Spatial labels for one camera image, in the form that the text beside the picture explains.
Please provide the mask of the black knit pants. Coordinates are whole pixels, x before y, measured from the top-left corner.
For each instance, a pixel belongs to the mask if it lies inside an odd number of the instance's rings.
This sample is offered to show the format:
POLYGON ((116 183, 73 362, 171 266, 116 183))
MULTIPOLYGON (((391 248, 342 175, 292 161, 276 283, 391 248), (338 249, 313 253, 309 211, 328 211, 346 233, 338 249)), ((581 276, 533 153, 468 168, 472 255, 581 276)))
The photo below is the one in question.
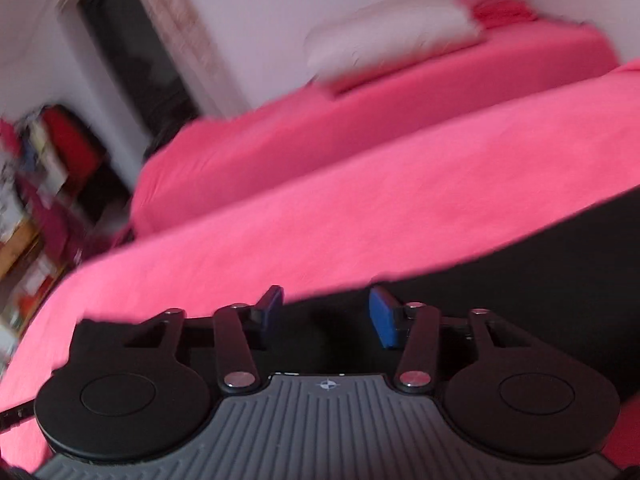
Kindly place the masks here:
POLYGON ((99 296, 36 402, 58 452, 110 477, 611 477, 602 454, 638 388, 639 194, 630 191, 484 257, 361 285, 297 286, 239 260, 173 263, 99 296), (223 392, 213 315, 283 306, 246 331, 260 388, 223 392), (440 311, 437 376, 402 392, 370 289, 440 311))

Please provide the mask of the near pink bed blanket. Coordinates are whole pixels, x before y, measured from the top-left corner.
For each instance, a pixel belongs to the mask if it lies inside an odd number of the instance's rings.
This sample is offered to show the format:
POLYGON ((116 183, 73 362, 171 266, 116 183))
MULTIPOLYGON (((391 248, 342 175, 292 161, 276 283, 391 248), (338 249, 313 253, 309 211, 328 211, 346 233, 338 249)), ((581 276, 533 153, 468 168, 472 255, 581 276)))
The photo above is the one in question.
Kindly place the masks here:
MULTIPOLYGON (((58 452, 36 402, 70 360, 76 326, 107 315, 118 282, 165 283, 173 263, 239 260, 290 285, 361 285, 444 270, 498 252, 630 191, 639 194, 639 66, 465 117, 134 243, 52 294, 1 383, 6 479, 110 477, 58 452)), ((620 402, 602 454, 611 477, 639 474, 639 386, 620 402)))

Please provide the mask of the far pink bed cover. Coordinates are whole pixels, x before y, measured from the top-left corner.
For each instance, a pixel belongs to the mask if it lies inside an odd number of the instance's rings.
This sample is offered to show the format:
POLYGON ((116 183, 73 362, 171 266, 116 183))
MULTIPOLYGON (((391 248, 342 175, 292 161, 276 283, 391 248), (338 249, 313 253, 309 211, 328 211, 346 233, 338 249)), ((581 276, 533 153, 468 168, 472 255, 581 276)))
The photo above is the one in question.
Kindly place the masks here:
POLYGON ((477 46, 341 94, 307 84, 242 116, 201 118, 144 164, 134 234, 181 226, 375 145, 618 64, 594 26, 539 20, 495 28, 477 46))

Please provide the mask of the cluttered wooden shelf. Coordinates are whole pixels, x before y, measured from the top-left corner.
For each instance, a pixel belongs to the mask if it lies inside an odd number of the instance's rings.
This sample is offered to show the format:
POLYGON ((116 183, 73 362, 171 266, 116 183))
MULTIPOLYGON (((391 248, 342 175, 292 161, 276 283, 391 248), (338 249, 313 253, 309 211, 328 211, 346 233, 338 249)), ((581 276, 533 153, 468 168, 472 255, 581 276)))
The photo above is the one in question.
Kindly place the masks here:
POLYGON ((9 363, 44 300, 62 280, 64 264, 52 260, 44 238, 23 220, 1 245, 1 363, 9 363))

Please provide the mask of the hanging clothes on rack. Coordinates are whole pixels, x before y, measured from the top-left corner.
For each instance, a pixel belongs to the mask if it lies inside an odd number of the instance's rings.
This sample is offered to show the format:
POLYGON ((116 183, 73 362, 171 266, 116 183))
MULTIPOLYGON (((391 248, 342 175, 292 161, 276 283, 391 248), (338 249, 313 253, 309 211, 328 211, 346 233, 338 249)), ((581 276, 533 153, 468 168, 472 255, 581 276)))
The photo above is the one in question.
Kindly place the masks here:
POLYGON ((1 119, 1 243, 23 224, 53 259, 74 264, 118 244, 131 192, 93 131, 62 104, 1 119))

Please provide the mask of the folded pale pink quilt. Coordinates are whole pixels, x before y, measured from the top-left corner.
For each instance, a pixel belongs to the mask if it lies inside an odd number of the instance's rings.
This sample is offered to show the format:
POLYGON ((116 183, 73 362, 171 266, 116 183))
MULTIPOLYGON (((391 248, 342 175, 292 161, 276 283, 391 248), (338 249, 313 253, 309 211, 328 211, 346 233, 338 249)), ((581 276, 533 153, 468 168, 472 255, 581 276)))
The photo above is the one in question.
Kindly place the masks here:
POLYGON ((305 39, 314 80, 343 91, 416 63, 474 47, 484 30, 451 1, 383 2, 319 25, 305 39))

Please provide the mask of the pink floral curtain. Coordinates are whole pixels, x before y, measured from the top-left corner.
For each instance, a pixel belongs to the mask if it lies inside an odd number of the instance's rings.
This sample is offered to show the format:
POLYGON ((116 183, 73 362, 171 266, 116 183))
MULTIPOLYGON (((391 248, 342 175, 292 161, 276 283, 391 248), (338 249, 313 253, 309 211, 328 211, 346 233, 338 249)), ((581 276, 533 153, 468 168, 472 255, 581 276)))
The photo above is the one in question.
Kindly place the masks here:
POLYGON ((140 0, 194 102, 207 116, 234 117, 250 104, 192 0, 140 0))

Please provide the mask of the folded red blanket stack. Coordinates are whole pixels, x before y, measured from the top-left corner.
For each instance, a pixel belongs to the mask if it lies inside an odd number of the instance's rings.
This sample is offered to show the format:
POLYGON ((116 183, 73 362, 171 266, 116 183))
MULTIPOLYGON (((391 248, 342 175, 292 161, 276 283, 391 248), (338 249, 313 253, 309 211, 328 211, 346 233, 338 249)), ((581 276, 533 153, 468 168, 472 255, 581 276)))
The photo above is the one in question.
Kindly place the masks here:
POLYGON ((457 0, 484 29, 537 21, 538 12, 527 0, 457 0))

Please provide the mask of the dark window frame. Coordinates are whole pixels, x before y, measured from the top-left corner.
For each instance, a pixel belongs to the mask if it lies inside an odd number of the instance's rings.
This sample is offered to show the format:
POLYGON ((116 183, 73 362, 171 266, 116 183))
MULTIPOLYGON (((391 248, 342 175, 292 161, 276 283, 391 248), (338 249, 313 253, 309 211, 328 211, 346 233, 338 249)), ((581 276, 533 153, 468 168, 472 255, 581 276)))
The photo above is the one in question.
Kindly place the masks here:
POLYGON ((200 116, 140 0, 79 0, 90 35, 152 136, 151 155, 200 116))

